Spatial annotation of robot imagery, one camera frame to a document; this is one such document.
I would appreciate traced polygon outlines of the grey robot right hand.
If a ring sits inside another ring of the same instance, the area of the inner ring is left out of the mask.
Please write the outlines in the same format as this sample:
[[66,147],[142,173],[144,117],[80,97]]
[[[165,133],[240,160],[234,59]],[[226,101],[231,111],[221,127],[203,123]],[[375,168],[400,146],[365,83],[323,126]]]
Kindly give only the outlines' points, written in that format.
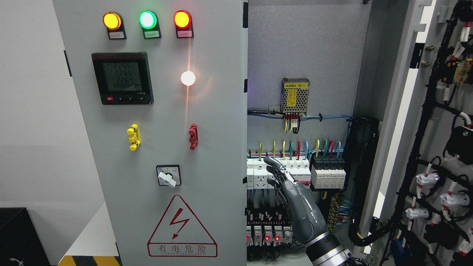
[[328,234],[326,221],[305,186],[297,181],[279,161],[266,156],[266,169],[273,174],[268,180],[281,195],[296,240],[310,246]]

